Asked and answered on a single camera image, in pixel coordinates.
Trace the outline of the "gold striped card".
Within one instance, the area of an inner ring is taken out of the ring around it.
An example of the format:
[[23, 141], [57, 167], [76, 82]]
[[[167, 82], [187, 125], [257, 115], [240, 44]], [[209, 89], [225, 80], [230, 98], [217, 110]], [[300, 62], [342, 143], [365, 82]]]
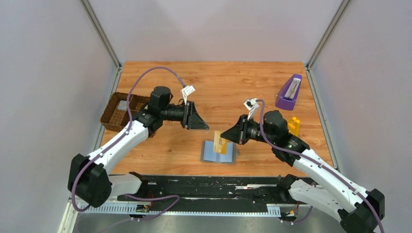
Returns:
[[221, 137], [222, 132], [214, 132], [213, 151], [219, 154], [226, 154], [227, 140]]

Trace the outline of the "grey card holder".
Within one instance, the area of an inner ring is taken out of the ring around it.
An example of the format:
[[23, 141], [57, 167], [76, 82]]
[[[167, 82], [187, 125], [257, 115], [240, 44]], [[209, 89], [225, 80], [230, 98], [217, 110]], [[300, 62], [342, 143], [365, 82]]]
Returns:
[[212, 141], [204, 141], [202, 144], [202, 152], [200, 160], [208, 163], [218, 164], [235, 164], [236, 158], [239, 156], [239, 150], [236, 144], [229, 142], [226, 148], [226, 153], [217, 153], [213, 149]]

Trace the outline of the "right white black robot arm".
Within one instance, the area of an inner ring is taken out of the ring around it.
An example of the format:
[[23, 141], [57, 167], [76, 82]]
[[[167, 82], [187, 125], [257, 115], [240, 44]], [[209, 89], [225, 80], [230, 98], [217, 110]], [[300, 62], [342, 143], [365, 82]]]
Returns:
[[302, 139], [291, 134], [279, 111], [268, 111], [260, 122], [241, 115], [221, 137], [244, 145], [249, 140], [268, 143], [280, 161], [308, 175], [320, 187], [313, 187], [291, 174], [279, 186], [286, 196], [304, 202], [337, 220], [347, 233], [384, 232], [385, 196], [349, 180], [326, 163]]

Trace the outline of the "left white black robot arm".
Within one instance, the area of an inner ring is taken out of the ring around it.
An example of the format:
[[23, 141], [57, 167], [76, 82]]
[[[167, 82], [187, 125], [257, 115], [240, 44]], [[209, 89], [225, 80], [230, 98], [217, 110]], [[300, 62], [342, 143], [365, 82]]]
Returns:
[[153, 135], [164, 121], [178, 121], [187, 130], [208, 130], [195, 104], [187, 98], [195, 91], [192, 85], [181, 89], [182, 104], [172, 104], [171, 90], [157, 86], [147, 103], [132, 114], [126, 124], [109, 142], [87, 156], [77, 154], [71, 161], [68, 190], [71, 199], [81, 198], [89, 206], [99, 207], [110, 197], [135, 194], [143, 185], [136, 173], [111, 175], [116, 164], [134, 147]]

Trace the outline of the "silver card in basket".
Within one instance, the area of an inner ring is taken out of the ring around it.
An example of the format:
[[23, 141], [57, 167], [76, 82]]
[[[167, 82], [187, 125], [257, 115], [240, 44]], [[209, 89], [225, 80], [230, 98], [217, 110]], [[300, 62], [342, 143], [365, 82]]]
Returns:
[[117, 105], [117, 110], [119, 111], [126, 111], [128, 108], [128, 103], [126, 100], [120, 100]]

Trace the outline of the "colourful toy block vehicle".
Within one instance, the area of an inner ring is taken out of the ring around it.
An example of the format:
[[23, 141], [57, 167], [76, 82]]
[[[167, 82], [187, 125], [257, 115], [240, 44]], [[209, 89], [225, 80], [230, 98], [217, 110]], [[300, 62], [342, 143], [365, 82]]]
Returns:
[[288, 120], [288, 130], [294, 136], [299, 135], [301, 121], [297, 117], [292, 117]]

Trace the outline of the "purple metronome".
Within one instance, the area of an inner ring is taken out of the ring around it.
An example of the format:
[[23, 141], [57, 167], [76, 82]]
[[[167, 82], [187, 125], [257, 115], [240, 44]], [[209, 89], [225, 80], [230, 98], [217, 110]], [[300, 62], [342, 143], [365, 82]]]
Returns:
[[296, 105], [300, 90], [302, 75], [293, 74], [279, 90], [275, 106], [282, 110], [292, 111]]

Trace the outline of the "brown woven divided basket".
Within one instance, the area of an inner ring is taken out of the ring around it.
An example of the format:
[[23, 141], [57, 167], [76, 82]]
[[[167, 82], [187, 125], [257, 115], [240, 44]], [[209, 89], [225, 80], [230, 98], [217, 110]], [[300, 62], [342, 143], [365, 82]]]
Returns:
[[[106, 130], [120, 132], [129, 122], [127, 112], [127, 93], [114, 92], [100, 118], [100, 123]], [[132, 94], [129, 107], [132, 115], [149, 101], [149, 97]]]

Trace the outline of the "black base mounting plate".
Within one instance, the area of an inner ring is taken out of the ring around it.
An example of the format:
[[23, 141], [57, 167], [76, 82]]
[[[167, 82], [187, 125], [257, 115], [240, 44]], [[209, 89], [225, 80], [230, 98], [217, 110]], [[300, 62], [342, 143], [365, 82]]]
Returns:
[[176, 200], [174, 211], [264, 212], [279, 205], [281, 213], [306, 212], [304, 202], [293, 200], [278, 187], [282, 177], [160, 176], [145, 175], [135, 195], [155, 198], [151, 210], [161, 211]]

